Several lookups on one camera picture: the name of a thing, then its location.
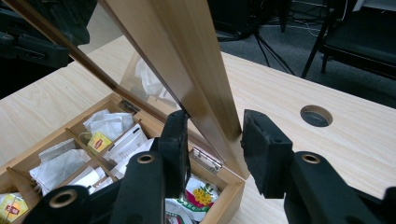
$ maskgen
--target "metal ring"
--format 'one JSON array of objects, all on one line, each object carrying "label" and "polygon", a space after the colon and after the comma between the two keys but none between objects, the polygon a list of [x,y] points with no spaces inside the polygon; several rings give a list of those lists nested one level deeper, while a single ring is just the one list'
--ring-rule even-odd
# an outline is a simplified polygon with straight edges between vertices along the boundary
[{"label": "metal ring", "polygon": [[312,163],[312,164],[318,164],[320,163],[320,158],[318,158],[315,155],[312,154],[304,154],[303,156],[301,156],[301,158],[303,158],[303,161]]},{"label": "metal ring", "polygon": [[137,161],[139,163],[146,164],[146,163],[150,163],[150,162],[154,161],[154,159],[155,158],[152,155],[145,154],[145,155],[139,156],[139,158],[137,158]]},{"label": "metal ring", "polygon": [[[77,198],[77,192],[74,189],[67,189],[62,192],[57,193],[49,201],[49,206],[53,208],[61,208],[69,205]],[[68,197],[66,200],[59,200],[61,197]]]}]

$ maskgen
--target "open lid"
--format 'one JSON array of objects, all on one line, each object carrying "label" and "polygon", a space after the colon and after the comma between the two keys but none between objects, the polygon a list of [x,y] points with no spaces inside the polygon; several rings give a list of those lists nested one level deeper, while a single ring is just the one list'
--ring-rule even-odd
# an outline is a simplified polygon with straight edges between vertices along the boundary
[{"label": "open lid", "polygon": [[[159,109],[150,101],[155,102],[162,96],[164,102],[177,102],[190,114],[192,123],[205,139],[203,142],[210,146],[204,148],[208,154],[216,157],[237,175],[248,178],[249,172],[240,146],[242,130],[207,2],[100,0],[99,6],[94,3],[96,0],[92,1],[92,4],[84,3],[87,6],[79,5],[78,2],[81,1],[75,1],[69,6],[62,1],[50,1],[50,6],[44,6],[45,3],[36,0],[30,0],[30,4],[26,0],[5,0],[50,41],[68,47],[70,56],[108,87],[128,100],[133,99],[133,103],[137,102],[138,106],[156,118],[165,118],[172,111]],[[44,13],[40,11],[49,7],[51,9]],[[71,41],[73,36],[70,37],[70,32],[67,33],[60,27],[62,20],[94,20],[98,7],[106,10],[133,47],[123,43],[123,47],[113,49],[118,50],[118,57],[102,55],[96,57],[102,58],[102,61],[94,62],[89,55],[103,51],[88,53],[87,50],[78,48],[75,43],[81,41]],[[86,16],[87,13],[93,13],[93,16]],[[83,30],[77,32],[79,35],[84,34],[87,24],[83,22],[78,27]],[[114,27],[104,26],[100,29],[107,28]],[[111,66],[120,71],[107,71]],[[134,72],[136,69],[139,69],[140,75]],[[134,88],[135,79],[140,81],[137,85],[140,88]],[[165,99],[167,92],[172,97]]]}]

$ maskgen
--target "black chair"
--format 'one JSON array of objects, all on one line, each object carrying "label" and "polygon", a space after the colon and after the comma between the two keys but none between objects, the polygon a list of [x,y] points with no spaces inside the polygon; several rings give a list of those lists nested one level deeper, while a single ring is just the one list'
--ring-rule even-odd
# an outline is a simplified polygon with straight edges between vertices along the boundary
[{"label": "black chair", "polygon": [[396,79],[396,12],[362,7],[356,0],[327,1],[326,20],[309,55],[305,78],[317,53],[323,53],[321,73],[329,57],[340,63]]}]

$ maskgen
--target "light wood tabletop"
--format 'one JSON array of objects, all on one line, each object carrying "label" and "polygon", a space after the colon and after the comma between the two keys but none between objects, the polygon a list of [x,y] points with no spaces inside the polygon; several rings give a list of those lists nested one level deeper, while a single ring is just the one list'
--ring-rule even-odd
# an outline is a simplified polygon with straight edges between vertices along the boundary
[{"label": "light wood tabletop", "polygon": [[[134,54],[124,36],[90,53],[115,80]],[[245,109],[266,114],[293,142],[294,151],[325,157],[348,185],[382,198],[396,186],[396,110],[222,53],[238,117]],[[56,131],[112,90],[78,63],[0,101],[0,164]],[[307,124],[300,112],[319,105],[332,124]],[[287,223],[283,200],[266,200],[250,177],[232,223]]]}]

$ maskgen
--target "grey carpet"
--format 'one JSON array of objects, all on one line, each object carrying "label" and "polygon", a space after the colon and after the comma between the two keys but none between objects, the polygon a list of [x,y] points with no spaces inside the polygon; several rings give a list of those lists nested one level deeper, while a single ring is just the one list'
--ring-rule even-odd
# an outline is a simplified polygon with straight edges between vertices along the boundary
[{"label": "grey carpet", "polygon": [[[304,70],[305,63],[316,40],[314,35],[318,34],[318,29],[321,27],[321,24],[310,23],[310,34],[305,24],[297,22],[299,18],[307,19],[318,16],[320,7],[315,8],[315,10],[312,10],[312,8],[312,6],[293,3],[285,33],[281,33],[280,27],[276,25],[276,17],[259,27],[259,32],[263,39],[283,58],[298,77]],[[224,35],[223,32],[218,31],[218,36]],[[223,52],[254,63],[268,65],[254,35],[250,35],[243,40],[219,42],[219,44]],[[265,52],[270,67],[285,72],[285,69],[282,68],[274,57],[267,50]],[[381,105],[396,108],[395,80],[380,77],[337,61],[328,61],[326,73],[321,74],[321,63],[321,54],[318,52],[306,77],[307,80]]]}]

